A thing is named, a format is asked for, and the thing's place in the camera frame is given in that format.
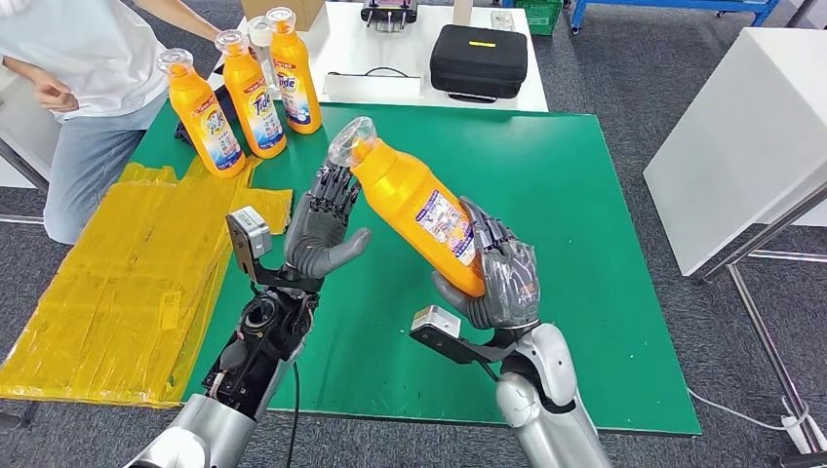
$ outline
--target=tide bottle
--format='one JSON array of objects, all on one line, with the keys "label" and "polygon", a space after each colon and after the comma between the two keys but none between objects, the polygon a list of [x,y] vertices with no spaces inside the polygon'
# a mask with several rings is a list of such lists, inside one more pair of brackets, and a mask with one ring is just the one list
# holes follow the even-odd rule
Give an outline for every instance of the tide bottle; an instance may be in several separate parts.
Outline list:
[{"label": "tide bottle", "polygon": [[276,66],[282,103],[291,129],[312,134],[322,125],[322,108],[310,76],[307,48],[295,33],[295,13],[285,7],[267,12],[273,28],[270,54]]},{"label": "tide bottle", "polygon": [[328,157],[350,167],[368,205],[442,276],[469,295],[485,293],[468,214],[427,166],[379,139],[368,117],[347,124]]},{"label": "tide bottle", "polygon": [[170,77],[170,103],[201,161],[215,176],[238,175],[247,158],[216,94],[192,68],[192,54],[184,49],[170,49],[158,57],[157,64]]},{"label": "tide bottle", "polygon": [[275,157],[287,139],[261,67],[250,55],[250,42],[241,31],[229,29],[218,34],[216,47],[224,54],[224,85],[247,144],[259,158]]}]

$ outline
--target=clear bottle cap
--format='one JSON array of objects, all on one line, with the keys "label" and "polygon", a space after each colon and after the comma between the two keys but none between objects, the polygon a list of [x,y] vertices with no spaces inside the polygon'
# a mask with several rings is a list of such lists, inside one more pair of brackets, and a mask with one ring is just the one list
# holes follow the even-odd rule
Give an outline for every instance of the clear bottle cap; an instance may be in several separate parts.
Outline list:
[{"label": "clear bottle cap", "polygon": [[273,26],[267,17],[255,17],[247,21],[250,42],[256,47],[270,47],[273,42]]},{"label": "clear bottle cap", "polygon": [[250,47],[247,36],[238,29],[227,29],[216,37],[216,49],[226,56],[240,56],[246,54]]},{"label": "clear bottle cap", "polygon": [[376,127],[370,117],[356,117],[331,141],[328,158],[338,166],[354,167],[376,146]]},{"label": "clear bottle cap", "polygon": [[287,7],[276,7],[267,12],[267,21],[276,34],[289,34],[295,31],[295,13]]},{"label": "clear bottle cap", "polygon": [[192,54],[185,49],[164,51],[155,61],[158,68],[170,76],[184,76],[193,72]]}]

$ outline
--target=black case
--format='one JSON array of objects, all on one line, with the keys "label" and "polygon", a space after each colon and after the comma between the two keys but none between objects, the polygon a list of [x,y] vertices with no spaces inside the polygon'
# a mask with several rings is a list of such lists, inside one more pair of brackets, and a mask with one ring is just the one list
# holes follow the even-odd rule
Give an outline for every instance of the black case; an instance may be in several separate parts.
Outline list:
[{"label": "black case", "polygon": [[431,86],[450,94],[513,98],[528,66],[525,35],[448,24],[431,54]]}]

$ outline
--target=green mat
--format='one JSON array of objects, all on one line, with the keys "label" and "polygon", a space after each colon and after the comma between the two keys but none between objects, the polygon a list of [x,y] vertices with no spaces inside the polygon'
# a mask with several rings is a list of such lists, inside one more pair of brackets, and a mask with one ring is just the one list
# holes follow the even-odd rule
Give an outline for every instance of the green mat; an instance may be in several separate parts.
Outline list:
[{"label": "green mat", "polygon": [[[355,116],[373,117],[391,146],[536,245],[541,316],[566,336],[598,427],[699,434],[596,117],[351,104],[323,111],[316,134],[288,132],[288,148],[256,168],[255,187],[306,190],[335,134]],[[192,151],[172,139],[176,120],[165,107],[133,160],[171,165],[182,176]],[[328,278],[298,360],[301,409],[501,423],[493,383],[479,367],[458,366],[407,335],[422,307],[449,308],[430,284],[431,267],[364,200],[350,232],[360,226],[374,231],[371,244]],[[270,267],[282,262],[281,236],[273,247],[263,260]],[[250,298],[233,259],[185,398],[203,391],[202,377]],[[465,321],[462,333],[476,341],[491,335]],[[270,407],[291,409],[293,388],[290,375]]]}]

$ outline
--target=metal table leg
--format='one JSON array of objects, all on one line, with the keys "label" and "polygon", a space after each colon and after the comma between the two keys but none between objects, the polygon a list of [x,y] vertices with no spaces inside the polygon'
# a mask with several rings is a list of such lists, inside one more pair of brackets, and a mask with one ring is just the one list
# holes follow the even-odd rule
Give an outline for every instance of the metal table leg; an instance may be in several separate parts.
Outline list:
[{"label": "metal table leg", "polygon": [[809,13],[809,10],[812,6],[815,5],[815,0],[804,0],[802,2],[802,6],[796,10],[796,13],[787,21],[787,24],[784,27],[796,27],[799,25],[799,21],[802,20],[803,17]]},{"label": "metal table leg", "polygon": [[38,190],[43,193],[46,193],[49,190],[49,182],[42,176],[40,173],[34,170],[29,164],[22,158],[20,155],[12,149],[11,146],[6,144],[2,138],[0,138],[0,158],[6,160],[9,165],[13,168],[18,170],[32,185],[34,185]]},{"label": "metal table leg", "polygon": [[801,216],[806,215],[807,212],[817,207],[825,200],[827,200],[827,182],[822,183],[802,201],[788,210],[787,213],[780,216],[772,224],[768,224],[767,227],[762,229],[761,232],[755,235],[755,237],[735,249],[734,252],[727,255],[726,258],[721,260],[717,265],[712,267],[711,270],[706,272],[701,279],[707,283],[710,282],[712,278],[724,271],[728,265],[736,263],[738,260],[751,254],[753,251],[760,249],[773,237],[777,236],[778,233],[780,233],[785,227],[795,222]]},{"label": "metal table leg", "polygon": [[[721,260],[717,265],[706,272],[706,274],[701,276],[702,280],[710,282],[725,269],[729,272],[729,275],[735,283],[735,288],[738,290],[738,295],[741,298],[741,302],[747,310],[753,328],[761,341],[765,353],[767,353],[769,363],[772,365],[775,376],[778,377],[778,381],[784,389],[784,395],[791,404],[793,415],[797,419],[804,415],[805,403],[796,389],[796,385],[793,382],[789,371],[784,366],[783,361],[781,361],[781,357],[778,354],[778,349],[775,347],[775,343],[769,335],[769,330],[767,330],[767,325],[764,323],[764,319],[761,317],[758,307],[756,307],[755,301],[749,293],[746,283],[744,283],[744,279],[741,277],[741,273],[738,271],[737,263],[746,256],[819,263],[827,262],[827,255],[823,254],[759,250],[763,245],[769,242],[769,240],[777,236],[784,228],[795,222],[816,206],[820,205],[825,200],[827,200],[827,181],[822,183],[802,201],[787,210],[787,212],[782,214],[776,221],[768,224],[767,227],[762,229],[761,232],[755,235],[755,237],[748,240],[735,249],[734,252],[727,255],[726,258]],[[821,451],[821,446],[815,436],[813,425],[810,424],[808,419],[805,419],[802,423],[801,429],[811,453],[780,457],[781,466],[784,468],[809,468],[813,466],[821,466],[821,463],[827,460],[827,452]]]},{"label": "metal table leg", "polygon": [[[37,187],[43,193],[49,190],[49,182],[25,162],[20,155],[0,139],[0,158],[6,160],[9,165],[20,172],[26,180]],[[18,224],[43,224],[43,218],[38,216],[18,216],[16,214],[0,214],[0,222],[11,222]]]},{"label": "metal table leg", "polygon": [[[735,288],[738,289],[738,295],[741,296],[741,301],[744,304],[744,308],[747,309],[750,321],[755,328],[758,338],[761,340],[764,351],[767,353],[769,363],[772,365],[775,375],[778,376],[778,381],[781,382],[781,386],[784,388],[784,395],[786,395],[787,400],[789,400],[792,405],[793,415],[795,415],[798,419],[804,414],[805,404],[799,394],[799,391],[796,389],[796,384],[793,382],[790,372],[787,371],[787,368],[781,361],[781,356],[778,354],[778,349],[775,347],[775,343],[769,336],[767,325],[764,323],[764,319],[758,312],[758,308],[755,306],[755,301],[753,301],[752,295],[750,295],[747,285],[744,283],[744,279],[738,271],[738,267],[735,264],[728,264],[727,270],[729,271],[729,275],[732,277],[732,280],[735,282]],[[820,451],[818,441],[815,438],[815,433],[812,431],[812,427],[809,425],[809,421],[805,420],[801,427],[809,449],[812,452]]]}]

